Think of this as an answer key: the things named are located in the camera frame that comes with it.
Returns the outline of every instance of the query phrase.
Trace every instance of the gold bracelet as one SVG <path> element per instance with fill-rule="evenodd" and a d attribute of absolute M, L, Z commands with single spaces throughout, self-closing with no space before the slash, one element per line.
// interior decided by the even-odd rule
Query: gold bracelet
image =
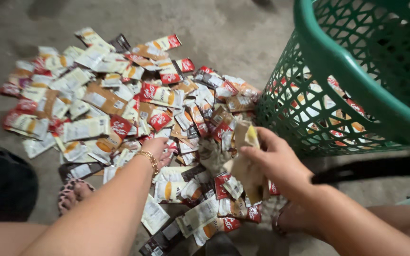
<path fill-rule="evenodd" d="M 151 154 L 151 152 L 149 151 L 145 151 L 145 150 L 139 150 L 139 152 L 137 152 L 134 156 L 136 155 L 143 155 L 146 158 L 148 158 L 148 160 L 151 162 L 151 166 L 153 167 L 153 178 L 159 174 L 159 170 L 158 170 L 158 162 L 156 161 L 156 159 L 154 159 L 154 155 Z"/>

